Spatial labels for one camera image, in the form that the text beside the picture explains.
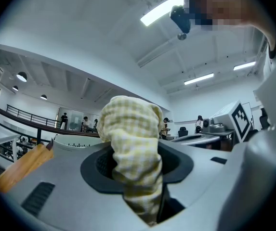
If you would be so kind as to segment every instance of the rectangular ceiling light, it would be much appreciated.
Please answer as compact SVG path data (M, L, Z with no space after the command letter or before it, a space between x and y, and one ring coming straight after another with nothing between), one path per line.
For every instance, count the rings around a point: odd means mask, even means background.
M189 80L189 81L185 81L184 84L188 85L188 84L195 83L195 82L198 82L198 81L201 81L201 80L204 80L204 79L209 79L209 78L212 78L212 77L214 77L214 73L211 73L209 75L205 75L205 76L202 76L202 77L199 77L199 78L195 78L195 79L192 79L192 80Z
M235 66L233 70L239 70L239 69L242 69L242 68L245 68L245 67L252 67L252 66L255 66L255 62Z
M151 25L154 21L169 13L174 5L183 5L184 0L168 0L152 9L145 16L141 18L141 21L146 25Z

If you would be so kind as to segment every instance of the wooden board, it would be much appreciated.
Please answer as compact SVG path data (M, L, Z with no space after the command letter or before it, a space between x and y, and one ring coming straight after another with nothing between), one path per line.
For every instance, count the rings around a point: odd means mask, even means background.
M49 151L42 144L34 147L0 175L0 192L8 192L18 181L51 158L53 150Z

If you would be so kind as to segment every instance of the table leg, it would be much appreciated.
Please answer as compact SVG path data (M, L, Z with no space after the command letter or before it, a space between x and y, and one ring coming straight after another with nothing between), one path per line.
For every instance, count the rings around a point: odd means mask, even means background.
M17 161L17 144L16 144L16 138L13 140L13 161Z

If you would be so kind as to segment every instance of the plaid fabric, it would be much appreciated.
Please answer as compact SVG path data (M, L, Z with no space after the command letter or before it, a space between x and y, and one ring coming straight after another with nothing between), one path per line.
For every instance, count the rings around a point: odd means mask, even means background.
M146 223L156 221L162 191L158 137L161 109L141 99L117 96L100 115L100 138L111 141L117 162L113 178L125 184L124 200Z

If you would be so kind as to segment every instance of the white ceiling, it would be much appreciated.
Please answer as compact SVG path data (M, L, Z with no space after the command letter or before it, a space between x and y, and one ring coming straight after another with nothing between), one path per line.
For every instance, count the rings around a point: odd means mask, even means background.
M16 53L0 50L0 83L8 89L17 85L19 92L39 98L46 94L48 100L62 104L64 97L70 96L81 102L83 99L88 105L103 108L110 99L117 95L131 95L125 90L116 90L104 83L98 83L86 73L80 74L52 66L36 59ZM20 81L16 74L25 72L27 82Z
M263 41L261 32L253 27L202 31L199 26L193 25L187 39L179 41L177 34L180 29L168 15L148 27L140 21L145 13L162 1L25 0L25 6L17 8L15 13L40 13L49 17L62 17L63 20L91 23L110 41L127 51L137 63L137 68L147 69L169 95L249 76L258 71L260 64L240 71L233 71L233 67L260 59L259 51ZM59 71L55 66L34 59L23 56L19 59L18 55L6 54L11 63L19 63L19 68L27 69L36 85L50 86L78 95L85 84L86 76ZM186 80L213 72L215 77L212 79L184 85ZM87 91L85 97L92 101L106 90L96 86L93 81L88 88L91 91Z

